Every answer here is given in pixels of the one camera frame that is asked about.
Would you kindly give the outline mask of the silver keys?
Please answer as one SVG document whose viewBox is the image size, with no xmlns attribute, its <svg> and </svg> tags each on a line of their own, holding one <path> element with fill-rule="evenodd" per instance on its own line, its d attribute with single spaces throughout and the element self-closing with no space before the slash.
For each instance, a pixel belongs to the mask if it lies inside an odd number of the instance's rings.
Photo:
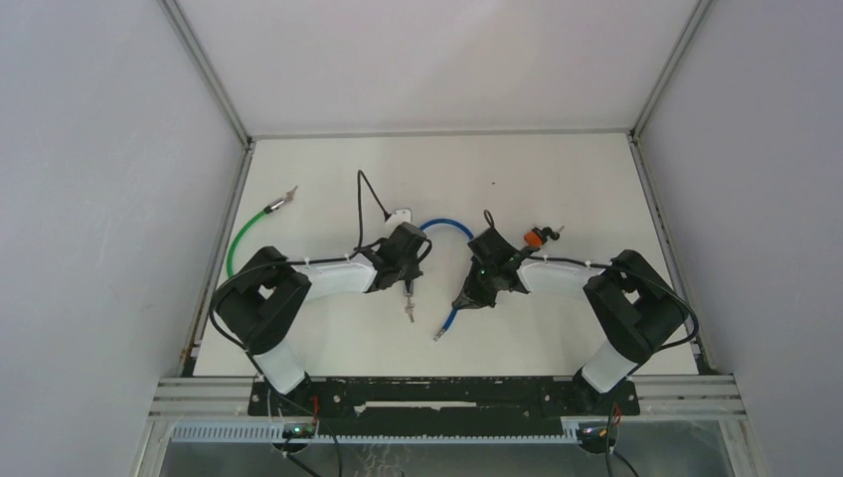
<svg viewBox="0 0 843 477">
<path fill-rule="evenodd" d="M 413 295 L 411 293 L 405 294 L 405 313 L 411 323 L 415 322 L 415 304 L 413 302 Z"/>
</svg>

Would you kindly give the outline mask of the blue cable lock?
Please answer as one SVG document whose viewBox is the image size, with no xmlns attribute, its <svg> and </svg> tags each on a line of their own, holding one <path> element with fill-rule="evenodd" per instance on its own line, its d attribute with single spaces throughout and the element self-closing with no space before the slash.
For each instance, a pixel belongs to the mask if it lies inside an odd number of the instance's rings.
<svg viewBox="0 0 843 477">
<path fill-rule="evenodd" d="M 447 218 L 435 218 L 435 219 L 428 220 L 427 222 L 424 222 L 420 226 L 420 229 L 423 232 L 425 232 L 428 229 L 435 229 L 435 228 L 439 228 L 439 227 L 448 227 L 448 228 L 458 230 L 464 235 L 464 237 L 466 238 L 467 241 L 471 241 L 472 239 L 475 238 L 474 233 L 470 230 L 469 227 L 467 227 L 466 225 L 464 225 L 463 223 L 461 223 L 459 221 L 456 221 L 456 220 L 453 220 L 453 219 L 447 219 Z M 450 311 L 449 311 L 447 317 L 445 318 L 444 322 L 442 323 L 442 325 L 440 326 L 438 331 L 433 336 L 433 340 L 435 342 L 438 342 L 449 331 L 453 322 L 455 321 L 457 313 L 458 313 L 458 310 L 455 307 L 452 307 L 450 309 Z"/>
</svg>

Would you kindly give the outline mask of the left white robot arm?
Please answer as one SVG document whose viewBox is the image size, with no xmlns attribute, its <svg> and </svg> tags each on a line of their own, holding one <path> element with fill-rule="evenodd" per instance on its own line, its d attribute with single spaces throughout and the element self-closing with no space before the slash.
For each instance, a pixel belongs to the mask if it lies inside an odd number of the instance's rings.
<svg viewBox="0 0 843 477">
<path fill-rule="evenodd" d="M 340 294 L 387 290 L 422 276 L 432 242 L 419 227 L 402 222 L 386 238 L 360 245 L 347 257 L 293 261 L 273 246 L 253 255 L 211 299 L 214 329 L 241 349 L 272 388 L 272 401 L 288 414 L 311 399 L 308 375 L 287 335 L 302 306 Z"/>
</svg>

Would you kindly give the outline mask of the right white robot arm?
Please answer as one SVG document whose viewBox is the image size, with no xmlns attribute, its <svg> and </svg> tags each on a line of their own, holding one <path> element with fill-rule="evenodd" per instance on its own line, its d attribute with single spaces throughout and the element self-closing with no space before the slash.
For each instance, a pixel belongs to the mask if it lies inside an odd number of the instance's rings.
<svg viewBox="0 0 843 477">
<path fill-rule="evenodd" d="M 575 373 L 575 400 L 583 411 L 599 413 L 612 403 L 615 388 L 655 354 L 691 341 L 673 335 L 685 323 L 699 321 L 638 251 L 625 249 L 608 264 L 543 255 L 542 247 L 560 235 L 533 228 L 521 248 L 494 227 L 471 239 L 470 268 L 452 309 L 492 308 L 501 292 L 584 300 L 605 340 Z"/>
</svg>

